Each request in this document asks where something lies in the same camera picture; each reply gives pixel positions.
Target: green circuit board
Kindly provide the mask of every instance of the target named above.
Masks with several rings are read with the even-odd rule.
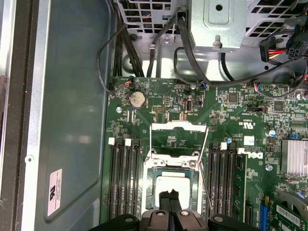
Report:
[[[127,78],[115,77],[109,87],[117,89],[126,81]],[[269,95],[281,95],[288,92],[289,87],[262,85],[260,90]],[[133,107],[129,100],[134,92],[141,92],[146,98],[141,108]],[[242,186],[235,190],[240,191],[237,198],[233,197],[234,201],[238,201],[237,210],[240,212],[235,212],[233,207],[233,217],[237,213],[237,218],[245,221],[244,217],[249,216],[249,223],[259,227],[259,208],[264,204],[266,196],[274,198],[276,192],[282,190],[300,192],[307,198],[306,177],[299,178],[295,183],[290,180],[292,176],[281,173],[284,161],[281,158],[282,140],[308,137],[308,101],[300,97],[300,94],[301,91],[298,91],[286,99],[273,100],[256,94],[254,87],[249,84],[219,89],[192,89],[176,79],[156,78],[134,78],[133,83],[120,93],[109,94],[105,125],[102,221],[123,212],[141,216],[142,163],[149,151],[150,125],[174,120],[186,120],[194,125],[208,127],[202,153],[206,177],[209,177],[207,173],[211,147],[226,141],[236,145],[236,154],[244,159],[241,162],[244,163],[244,175],[234,180],[240,181]],[[275,131],[275,137],[269,136],[271,130]],[[110,145],[110,138],[114,139],[115,144],[121,143],[121,146]],[[132,139],[131,148],[119,151],[126,138]],[[159,153],[191,155],[192,151],[202,149],[203,138],[204,134],[200,132],[182,129],[155,131],[152,133],[152,146]],[[123,182],[127,184],[120,187],[119,183]],[[205,219],[207,210],[205,208],[201,214]]]

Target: heatsink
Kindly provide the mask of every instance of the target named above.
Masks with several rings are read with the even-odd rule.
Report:
[[[281,173],[308,176],[308,141],[282,141]]]

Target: motherboard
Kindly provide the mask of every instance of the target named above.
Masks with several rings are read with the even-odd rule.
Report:
[[[109,88],[127,82],[115,77]],[[263,84],[260,91],[278,96],[289,86]],[[102,220],[141,217],[159,208],[160,192],[174,189],[182,208],[205,220],[224,214],[263,231],[308,230],[304,93],[271,99],[250,84],[131,79],[108,95]]]

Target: yellow wire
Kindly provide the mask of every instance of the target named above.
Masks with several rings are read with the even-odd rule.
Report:
[[[278,55],[280,55],[280,54],[272,55],[269,59],[273,59],[273,58],[277,57]]]

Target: sticker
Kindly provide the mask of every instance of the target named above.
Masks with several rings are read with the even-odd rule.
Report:
[[[255,137],[254,136],[244,136],[244,145],[254,146]]]
[[[276,211],[277,211],[277,213],[283,215],[289,221],[293,222],[295,225],[300,227],[300,220],[296,216],[292,215],[287,210],[281,208],[279,205],[276,206]]]
[[[281,225],[281,229],[283,231],[291,231],[288,227],[286,227],[284,224]]]
[[[62,182],[62,169],[59,169],[50,174],[48,212],[47,212],[48,217],[60,207],[61,182]]]

